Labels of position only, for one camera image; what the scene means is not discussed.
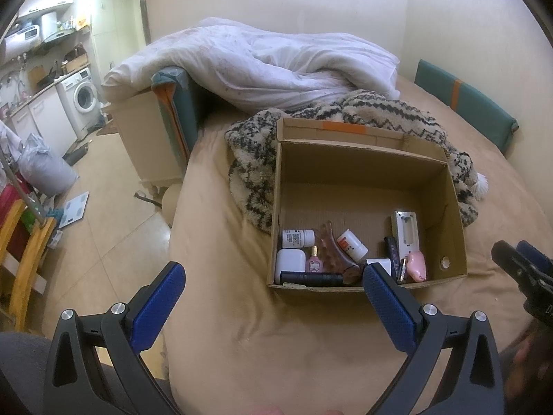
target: beige bed sheet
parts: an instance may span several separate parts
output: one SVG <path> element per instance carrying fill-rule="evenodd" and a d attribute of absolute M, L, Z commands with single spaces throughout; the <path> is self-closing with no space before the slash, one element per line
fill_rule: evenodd
<path fill-rule="evenodd" d="M 400 79 L 402 99 L 429 111 L 466 150 L 490 191 L 465 230 L 469 277 L 414 292 L 445 314 L 483 310 L 499 348 L 527 323 L 516 284 L 490 258 L 495 241 L 527 239 L 553 256 L 553 230 L 499 150 L 455 112 Z M 247 222 L 228 189 L 223 133 L 232 110 L 210 116 L 182 187 L 169 258 L 186 289 L 165 326 L 173 395 L 186 415 L 246 415 L 269 405 L 287 415 L 339 409 L 364 414 L 403 363 L 363 294 L 313 294 L 266 286 L 269 236 Z M 437 370 L 443 370 L 440 358 Z M 428 405 L 435 373 L 417 408 Z"/>

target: washing machine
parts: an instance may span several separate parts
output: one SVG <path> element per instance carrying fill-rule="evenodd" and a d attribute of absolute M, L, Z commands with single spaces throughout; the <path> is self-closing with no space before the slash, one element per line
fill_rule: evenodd
<path fill-rule="evenodd" d="M 98 91 L 92 84 L 90 69 L 84 68 L 67 78 L 62 77 L 56 89 L 77 139 L 84 139 L 88 128 L 102 117 Z"/>

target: blue gripper pad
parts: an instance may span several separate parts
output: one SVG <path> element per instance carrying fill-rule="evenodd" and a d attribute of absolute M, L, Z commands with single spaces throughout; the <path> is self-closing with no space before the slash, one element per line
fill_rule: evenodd
<path fill-rule="evenodd" d="M 417 347 L 415 323 L 372 266 L 365 267 L 363 272 L 363 289 L 395 348 L 408 355 L 414 353 Z"/>
<path fill-rule="evenodd" d="M 516 245 L 516 250 L 532 262 L 542 273 L 551 276 L 551 272 L 553 271 L 553 262 L 536 247 L 529 244 L 526 240 L 521 240 L 518 245 Z"/>
<path fill-rule="evenodd" d="M 174 264 L 134 317 L 129 343 L 136 354 L 151 348 L 184 290 L 184 268 Z"/>

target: tassel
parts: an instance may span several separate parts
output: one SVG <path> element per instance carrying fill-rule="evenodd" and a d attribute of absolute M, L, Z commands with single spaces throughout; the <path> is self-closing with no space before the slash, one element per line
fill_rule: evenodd
<path fill-rule="evenodd" d="M 475 196 L 477 201 L 484 199 L 488 193 L 488 178 L 478 173 L 478 181 L 471 187 L 471 192 Z"/>

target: washing machine door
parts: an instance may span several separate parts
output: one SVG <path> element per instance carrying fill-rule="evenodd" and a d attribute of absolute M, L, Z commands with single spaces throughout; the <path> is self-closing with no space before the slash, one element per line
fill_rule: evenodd
<path fill-rule="evenodd" d="M 77 110 L 81 114 L 87 114 L 98 105 L 96 87 L 90 81 L 80 82 L 75 89 L 73 100 Z"/>

